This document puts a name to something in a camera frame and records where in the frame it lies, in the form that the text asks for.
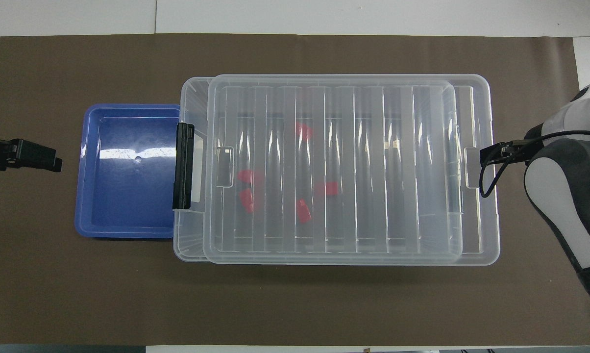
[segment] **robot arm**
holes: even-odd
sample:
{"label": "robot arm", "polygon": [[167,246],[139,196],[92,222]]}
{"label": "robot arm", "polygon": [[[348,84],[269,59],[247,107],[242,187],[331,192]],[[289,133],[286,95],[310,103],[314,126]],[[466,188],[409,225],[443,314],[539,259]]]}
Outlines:
{"label": "robot arm", "polygon": [[590,142],[560,139],[541,149],[524,187],[590,295]]}
{"label": "robot arm", "polygon": [[[480,192],[488,197],[510,163],[528,166],[528,199],[553,230],[590,295],[590,98],[587,87],[524,140],[481,150]],[[483,190],[487,166],[503,163]]]}
{"label": "robot arm", "polygon": [[4,141],[0,139],[0,170],[7,168],[38,168],[60,172],[62,159],[55,157],[53,148],[24,139]]}

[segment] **black cable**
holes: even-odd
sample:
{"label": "black cable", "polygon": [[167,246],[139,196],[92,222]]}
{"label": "black cable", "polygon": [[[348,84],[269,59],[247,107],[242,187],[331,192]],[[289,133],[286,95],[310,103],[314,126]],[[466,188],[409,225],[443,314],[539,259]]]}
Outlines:
{"label": "black cable", "polygon": [[540,136],[538,138],[532,139],[530,140],[530,142],[528,142],[526,145],[522,146],[521,148],[519,148],[519,150],[516,150],[515,152],[513,152],[513,154],[511,154],[510,156],[508,156],[508,158],[506,158],[506,160],[502,163],[502,167],[500,167],[494,178],[492,183],[489,185],[489,188],[487,188],[487,191],[485,192],[485,188],[483,187],[483,179],[485,177],[485,170],[487,167],[489,167],[490,165],[493,164],[493,162],[489,162],[490,159],[493,158],[493,156],[495,156],[495,154],[497,154],[497,152],[499,152],[499,150],[493,150],[488,158],[486,158],[486,160],[488,161],[487,163],[483,164],[480,170],[480,178],[478,179],[479,182],[479,191],[480,191],[480,196],[482,197],[489,197],[489,195],[493,192],[493,190],[495,189],[495,185],[497,183],[497,181],[499,180],[499,178],[502,176],[502,173],[504,172],[504,170],[506,169],[506,167],[508,167],[508,165],[511,163],[511,161],[513,161],[513,159],[515,157],[517,157],[517,155],[519,155],[521,152],[523,152],[524,150],[526,150],[527,148],[529,148],[532,145],[535,145],[536,143],[539,143],[541,141],[544,141],[546,139],[550,139],[550,138],[556,138],[559,136],[567,136],[567,135],[586,135],[586,136],[590,136],[590,130],[568,130],[568,131],[560,131],[560,132],[553,132],[552,134],[547,134],[547,135],[543,135]]}

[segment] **brown mat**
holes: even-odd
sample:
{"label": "brown mat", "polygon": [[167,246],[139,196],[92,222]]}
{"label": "brown mat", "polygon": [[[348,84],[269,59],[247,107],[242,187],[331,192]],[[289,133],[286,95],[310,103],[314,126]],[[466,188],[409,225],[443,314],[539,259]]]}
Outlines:
{"label": "brown mat", "polygon": [[476,73],[498,141],[577,92],[570,38],[148,34],[0,38],[0,138],[58,149],[61,174],[0,172],[0,343],[584,345],[590,299],[532,209],[523,165],[498,188],[488,267],[190,264],[170,242],[73,227],[85,110],[179,103],[221,73]]}

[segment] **black clip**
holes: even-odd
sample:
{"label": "black clip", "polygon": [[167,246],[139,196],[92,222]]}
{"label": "black clip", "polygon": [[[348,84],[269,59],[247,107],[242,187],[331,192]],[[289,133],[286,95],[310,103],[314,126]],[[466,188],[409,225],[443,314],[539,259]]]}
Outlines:
{"label": "black clip", "polygon": [[188,210],[193,181],[193,150],[195,126],[178,123],[175,145],[175,182],[173,183],[173,209]]}
{"label": "black clip", "polygon": [[497,163],[518,163],[528,161],[543,148],[542,143],[537,143],[533,139],[517,139],[509,142],[499,142],[495,145],[480,150],[480,165],[487,166]]}
{"label": "black clip", "polygon": [[53,148],[44,147],[24,139],[0,139],[0,170],[7,168],[37,168],[60,172],[62,159],[55,158]]}

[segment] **blue plastic tray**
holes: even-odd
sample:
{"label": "blue plastic tray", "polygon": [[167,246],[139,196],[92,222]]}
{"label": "blue plastic tray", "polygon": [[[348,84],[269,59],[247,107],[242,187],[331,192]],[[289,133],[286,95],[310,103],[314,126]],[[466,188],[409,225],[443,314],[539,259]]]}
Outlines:
{"label": "blue plastic tray", "polygon": [[179,105],[97,104],[84,116],[75,228],[86,237],[173,235]]}

